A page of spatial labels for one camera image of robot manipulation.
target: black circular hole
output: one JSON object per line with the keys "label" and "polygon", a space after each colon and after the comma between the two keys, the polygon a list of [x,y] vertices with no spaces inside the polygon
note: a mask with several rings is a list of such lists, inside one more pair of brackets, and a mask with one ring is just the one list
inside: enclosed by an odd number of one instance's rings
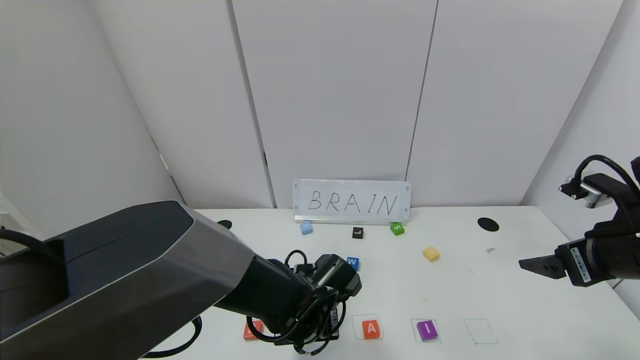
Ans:
{"label": "black circular hole", "polygon": [[231,229],[231,225],[232,225],[232,224],[231,224],[231,221],[229,221],[229,220],[220,220],[220,221],[218,222],[218,224],[220,224],[220,225],[222,225],[222,226],[226,227],[227,229]]}
{"label": "black circular hole", "polygon": [[497,222],[493,221],[490,218],[479,218],[478,225],[487,231],[498,231],[500,230],[500,225]]}

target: green letter block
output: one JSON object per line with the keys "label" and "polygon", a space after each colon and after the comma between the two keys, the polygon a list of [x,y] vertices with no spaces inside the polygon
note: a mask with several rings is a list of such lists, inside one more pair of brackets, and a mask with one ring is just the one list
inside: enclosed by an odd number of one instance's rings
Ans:
{"label": "green letter block", "polygon": [[396,236],[404,234],[404,227],[402,227],[402,224],[400,224],[399,222],[394,222],[393,224],[391,224],[391,232]]}

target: white table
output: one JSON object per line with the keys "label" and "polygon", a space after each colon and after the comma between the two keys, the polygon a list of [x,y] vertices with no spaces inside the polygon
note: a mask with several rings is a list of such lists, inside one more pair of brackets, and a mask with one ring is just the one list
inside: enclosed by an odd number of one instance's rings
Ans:
{"label": "white table", "polygon": [[[288,209],[200,212],[231,220],[232,231],[265,258],[284,260],[293,249],[309,261],[331,253],[360,258],[362,290],[347,302],[340,339],[318,359],[640,358],[640,322],[609,285],[577,288],[568,278],[520,269],[519,259],[551,254],[567,241],[537,208],[415,208],[404,234],[366,225],[363,240],[351,238],[352,225],[314,224],[303,236]],[[481,229],[479,217],[494,219],[500,230]],[[428,246],[440,251],[433,263],[422,256]],[[353,326],[360,324],[351,316],[368,313],[379,314],[382,340],[355,339]],[[172,359],[299,358],[291,347],[243,340],[242,315],[213,307],[202,318],[200,337]],[[411,318],[435,319],[442,342],[416,342]],[[486,319],[498,343],[476,344],[464,319]],[[192,333],[186,326],[157,350]]]}

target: purple letter block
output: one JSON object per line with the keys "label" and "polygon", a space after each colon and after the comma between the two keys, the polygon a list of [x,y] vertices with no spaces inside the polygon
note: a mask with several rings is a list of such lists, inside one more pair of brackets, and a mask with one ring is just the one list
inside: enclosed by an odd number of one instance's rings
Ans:
{"label": "purple letter block", "polygon": [[438,337],[436,327],[431,320],[418,323],[418,332],[420,333],[420,339],[423,341],[431,340]]}

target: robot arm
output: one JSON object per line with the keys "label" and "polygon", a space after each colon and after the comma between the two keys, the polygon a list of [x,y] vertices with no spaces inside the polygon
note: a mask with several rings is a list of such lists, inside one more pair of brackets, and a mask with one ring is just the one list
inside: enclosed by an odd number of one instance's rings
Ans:
{"label": "robot arm", "polygon": [[[582,178],[582,171],[594,160],[610,166],[624,183],[605,174]],[[640,181],[640,158],[631,165]],[[613,201],[618,210],[612,220],[597,223],[584,233],[583,239],[558,246],[553,255],[520,260],[520,267],[552,279],[568,274],[575,286],[609,279],[640,279],[640,190],[627,172],[605,156],[592,155],[560,186],[560,191],[574,200],[585,199],[587,208]]]}
{"label": "robot arm", "polygon": [[343,259],[294,270],[177,202],[134,206],[0,259],[0,357],[138,359],[210,306],[261,319],[276,345],[337,338],[360,290]]}

